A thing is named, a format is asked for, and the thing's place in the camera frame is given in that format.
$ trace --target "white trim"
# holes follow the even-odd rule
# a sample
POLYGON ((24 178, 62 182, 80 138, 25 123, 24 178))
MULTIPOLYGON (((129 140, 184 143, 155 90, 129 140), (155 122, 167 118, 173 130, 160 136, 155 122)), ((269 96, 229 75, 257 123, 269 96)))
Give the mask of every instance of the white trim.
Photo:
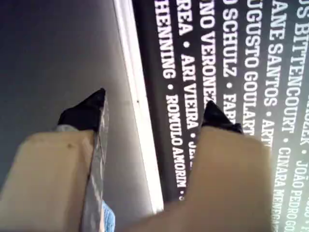
POLYGON ((131 0, 114 0, 114 5, 140 138, 140 149, 144 162, 150 200, 153 213, 157 213, 163 210, 163 197, 133 5, 131 0))

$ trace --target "black banner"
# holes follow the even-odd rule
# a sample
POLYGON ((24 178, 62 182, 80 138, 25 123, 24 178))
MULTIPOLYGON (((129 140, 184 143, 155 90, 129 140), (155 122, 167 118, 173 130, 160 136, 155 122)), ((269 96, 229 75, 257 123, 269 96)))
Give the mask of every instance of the black banner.
POLYGON ((309 0, 133 4, 165 202, 183 199, 213 100, 272 149, 274 231, 309 231, 309 0))

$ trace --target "gray wall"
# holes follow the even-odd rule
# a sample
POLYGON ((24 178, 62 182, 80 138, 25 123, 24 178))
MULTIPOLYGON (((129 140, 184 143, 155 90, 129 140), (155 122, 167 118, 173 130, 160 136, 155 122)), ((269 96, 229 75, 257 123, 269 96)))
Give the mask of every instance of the gray wall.
POLYGON ((112 0, 1 1, 0 46, 0 184, 27 135, 104 87, 104 198, 118 228, 151 213, 112 0))

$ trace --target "bullet dot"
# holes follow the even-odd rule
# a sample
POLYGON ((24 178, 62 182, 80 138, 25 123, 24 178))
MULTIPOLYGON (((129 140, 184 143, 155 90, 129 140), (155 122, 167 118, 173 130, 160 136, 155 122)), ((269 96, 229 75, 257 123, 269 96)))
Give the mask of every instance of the bullet dot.
POLYGON ((226 84, 226 87, 231 88, 231 87, 233 87, 233 85, 232 85, 232 83, 229 82, 229 83, 226 84))
POLYGON ((185 48, 188 48, 190 46, 190 43, 188 41, 183 42, 183 46, 185 48))

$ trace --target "wall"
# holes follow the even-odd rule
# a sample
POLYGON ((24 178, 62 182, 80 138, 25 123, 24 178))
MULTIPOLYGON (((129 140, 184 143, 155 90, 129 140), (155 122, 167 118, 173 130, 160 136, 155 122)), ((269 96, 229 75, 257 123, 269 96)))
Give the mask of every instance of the wall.
POLYGON ((51 129, 63 109, 104 87, 104 199, 121 228, 151 205, 112 0, 31 2, 0 3, 0 185, 27 135, 51 129))

